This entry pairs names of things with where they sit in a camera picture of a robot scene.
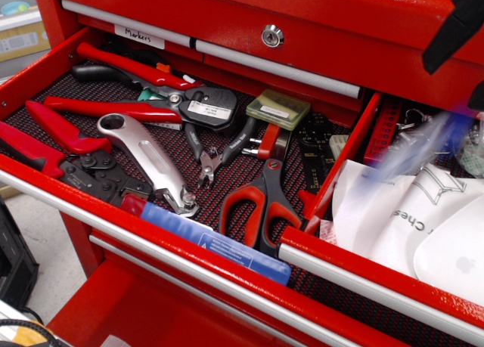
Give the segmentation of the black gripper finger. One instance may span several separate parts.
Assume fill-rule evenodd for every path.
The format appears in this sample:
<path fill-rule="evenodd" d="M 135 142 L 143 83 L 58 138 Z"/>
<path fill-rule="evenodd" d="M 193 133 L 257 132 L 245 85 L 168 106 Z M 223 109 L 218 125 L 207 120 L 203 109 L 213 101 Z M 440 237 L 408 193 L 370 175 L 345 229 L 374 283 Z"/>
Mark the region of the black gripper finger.
<path fill-rule="evenodd" d="M 475 111 L 484 111 L 484 82 L 480 82 L 470 96 L 468 107 Z"/>
<path fill-rule="evenodd" d="M 466 44 L 483 25 L 483 0 L 451 0 L 454 10 L 447 16 L 423 53 L 423 67 L 434 74 Z"/>

